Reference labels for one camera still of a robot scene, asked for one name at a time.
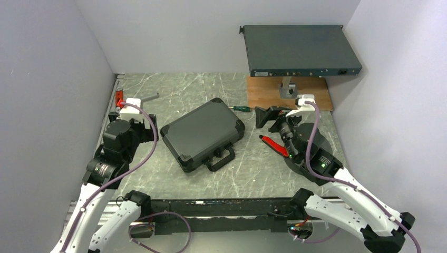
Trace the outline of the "black foam-lined carrying case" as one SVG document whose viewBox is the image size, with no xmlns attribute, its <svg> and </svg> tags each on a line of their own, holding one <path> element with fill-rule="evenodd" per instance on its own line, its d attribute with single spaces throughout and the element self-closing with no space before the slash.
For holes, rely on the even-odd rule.
<svg viewBox="0 0 447 253">
<path fill-rule="evenodd" d="M 185 173 L 200 166 L 211 172 L 235 158 L 233 145 L 245 134 L 245 124 L 221 98 L 213 98 L 163 126 L 161 137 Z"/>
</svg>

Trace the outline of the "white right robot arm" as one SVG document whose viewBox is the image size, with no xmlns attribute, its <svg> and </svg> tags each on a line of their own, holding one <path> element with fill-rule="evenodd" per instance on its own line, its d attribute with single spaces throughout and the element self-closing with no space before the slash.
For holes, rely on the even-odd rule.
<svg viewBox="0 0 447 253">
<path fill-rule="evenodd" d="M 415 217 L 409 212 L 391 208 L 365 189 L 331 152 L 315 138 L 319 133 L 316 119 L 309 135 L 299 132 L 302 120 L 294 110 L 272 106 L 255 108 L 256 128 L 273 121 L 269 132 L 278 133 L 282 144 L 262 135 L 260 138 L 277 153 L 286 157 L 309 181 L 336 194 L 348 206 L 324 200 L 310 190 L 301 188 L 290 200 L 290 211 L 297 219 L 306 216 L 319 218 L 357 237 L 370 252 L 400 252 L 406 237 L 413 241 L 416 251 L 422 248 L 410 232 Z"/>
</svg>

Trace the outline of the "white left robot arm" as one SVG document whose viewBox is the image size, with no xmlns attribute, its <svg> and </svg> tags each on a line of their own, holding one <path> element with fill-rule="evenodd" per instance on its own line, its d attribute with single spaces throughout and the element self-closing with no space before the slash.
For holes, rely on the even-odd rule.
<svg viewBox="0 0 447 253">
<path fill-rule="evenodd" d="M 122 206 L 102 226 L 98 223 L 122 179 L 132 171 L 137 148 L 158 141 L 157 117 L 139 110 L 109 114 L 93 159 L 86 166 L 81 192 L 53 252 L 106 252 L 118 232 L 134 220 L 151 216 L 150 197 L 138 191 L 125 196 Z"/>
</svg>

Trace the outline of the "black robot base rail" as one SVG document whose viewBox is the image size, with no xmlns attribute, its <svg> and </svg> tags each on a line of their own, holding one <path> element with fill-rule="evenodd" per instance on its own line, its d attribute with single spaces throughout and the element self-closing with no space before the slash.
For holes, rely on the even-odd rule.
<svg viewBox="0 0 447 253">
<path fill-rule="evenodd" d="M 158 199 L 137 220 L 136 238 L 180 232 L 291 232 L 308 239 L 313 219 L 290 205 L 289 198 Z"/>
</svg>

